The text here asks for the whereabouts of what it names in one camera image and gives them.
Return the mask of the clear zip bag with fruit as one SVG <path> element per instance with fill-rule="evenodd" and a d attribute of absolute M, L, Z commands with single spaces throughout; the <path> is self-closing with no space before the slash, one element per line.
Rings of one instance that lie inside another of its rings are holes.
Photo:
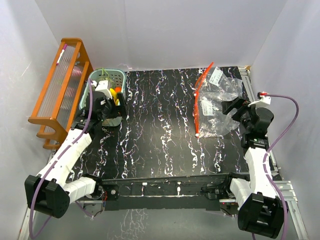
<path fill-rule="evenodd" d="M 194 95 L 205 93 L 213 97 L 234 99 L 243 95 L 243 81 L 229 76 L 228 67 L 214 66 L 212 62 L 194 85 Z"/>

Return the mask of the fake orange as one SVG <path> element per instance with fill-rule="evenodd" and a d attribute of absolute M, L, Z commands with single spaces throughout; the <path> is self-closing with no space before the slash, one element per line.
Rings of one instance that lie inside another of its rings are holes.
<path fill-rule="evenodd" d="M 121 87 L 116 87 L 114 90 L 115 90 L 116 93 L 118 93 L 118 92 L 121 92 L 122 88 Z"/>

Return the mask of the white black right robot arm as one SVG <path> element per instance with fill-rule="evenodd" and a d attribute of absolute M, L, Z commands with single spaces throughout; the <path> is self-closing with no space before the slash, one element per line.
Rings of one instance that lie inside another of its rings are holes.
<path fill-rule="evenodd" d="M 235 110 L 232 120 L 245 129 L 241 146 L 249 169 L 249 177 L 233 176 L 222 190 L 226 197 L 235 198 L 238 204 L 237 224 L 240 230 L 276 239 L 288 207 L 274 186 L 267 161 L 267 132 L 274 119 L 274 114 L 265 107 L 270 101 L 266 96 L 254 102 L 236 97 L 221 103 L 222 113 L 228 115 Z"/>

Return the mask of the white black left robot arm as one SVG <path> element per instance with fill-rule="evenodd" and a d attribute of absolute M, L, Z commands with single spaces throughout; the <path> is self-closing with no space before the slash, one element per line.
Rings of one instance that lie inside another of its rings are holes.
<path fill-rule="evenodd" d="M 27 206 L 54 218 L 61 218 L 69 205 L 84 196 L 93 200 L 103 195 L 98 177 L 85 175 L 67 183 L 67 178 L 83 151 L 92 143 L 102 123 L 112 117 L 128 114 L 128 105 L 122 92 L 117 100 L 108 98 L 102 91 L 92 91 L 85 106 L 74 119 L 66 139 L 48 164 L 36 175 L 29 175 L 25 182 Z"/>

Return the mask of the fake banana bunch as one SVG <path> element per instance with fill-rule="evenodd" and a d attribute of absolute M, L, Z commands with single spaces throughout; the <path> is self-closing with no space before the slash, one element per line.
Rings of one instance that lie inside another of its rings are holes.
<path fill-rule="evenodd" d="M 112 95 L 115 105 L 118 106 L 120 104 L 120 100 L 118 98 L 117 92 L 113 88 L 110 88 L 109 91 Z"/>

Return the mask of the fake green netted melon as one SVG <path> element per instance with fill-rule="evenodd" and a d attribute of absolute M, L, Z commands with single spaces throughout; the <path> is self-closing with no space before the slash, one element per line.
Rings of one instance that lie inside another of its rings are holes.
<path fill-rule="evenodd" d="M 99 68 L 95 70 L 95 73 L 96 73 L 96 81 L 98 83 L 102 81 L 107 81 L 109 88 L 116 87 L 115 80 L 111 77 L 111 75 L 107 70 L 105 70 L 104 68 Z"/>

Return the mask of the clear zip bag with vegetables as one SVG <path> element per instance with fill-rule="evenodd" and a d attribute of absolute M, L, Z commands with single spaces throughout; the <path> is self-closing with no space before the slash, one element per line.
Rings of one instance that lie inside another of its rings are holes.
<path fill-rule="evenodd" d="M 197 138 L 223 137 L 237 129 L 239 122 L 232 119 L 233 109 L 223 114 L 222 102 L 231 101 L 242 94 L 238 92 L 200 92 L 194 93 L 194 124 Z"/>

